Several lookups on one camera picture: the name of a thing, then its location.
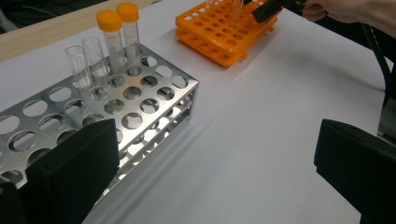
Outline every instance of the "person's arm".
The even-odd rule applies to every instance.
[[[318,21],[326,15],[341,22],[362,22],[396,38],[396,0],[307,0],[303,16]]]

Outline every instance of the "white table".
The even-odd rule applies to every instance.
[[[175,38],[202,0],[140,11],[141,43],[201,81],[192,119],[146,158],[85,223],[359,223],[316,173],[322,119],[376,135],[384,82],[374,54],[284,10],[245,61],[221,67]],[[97,28],[0,63],[0,111],[69,75],[67,45]]]

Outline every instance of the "metal surface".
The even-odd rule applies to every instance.
[[[107,85],[78,89],[72,78],[0,113],[0,182],[20,188],[24,170],[71,134],[114,119],[120,170],[104,194],[191,117],[199,82],[141,45],[139,63]]]

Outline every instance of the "orange plastic rack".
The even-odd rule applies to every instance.
[[[257,23],[252,11],[266,2],[253,0],[234,19],[234,0],[216,0],[207,10],[205,3],[176,17],[176,36],[213,61],[231,66],[246,59],[247,51],[263,35],[274,30],[277,14]]]

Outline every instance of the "orange cap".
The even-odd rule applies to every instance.
[[[117,5],[117,12],[121,16],[121,20],[124,22],[134,22],[139,20],[139,11],[133,3],[121,3]]]
[[[96,15],[96,20],[98,22],[99,29],[105,32],[118,31],[122,26],[119,13],[112,10],[100,11]]]

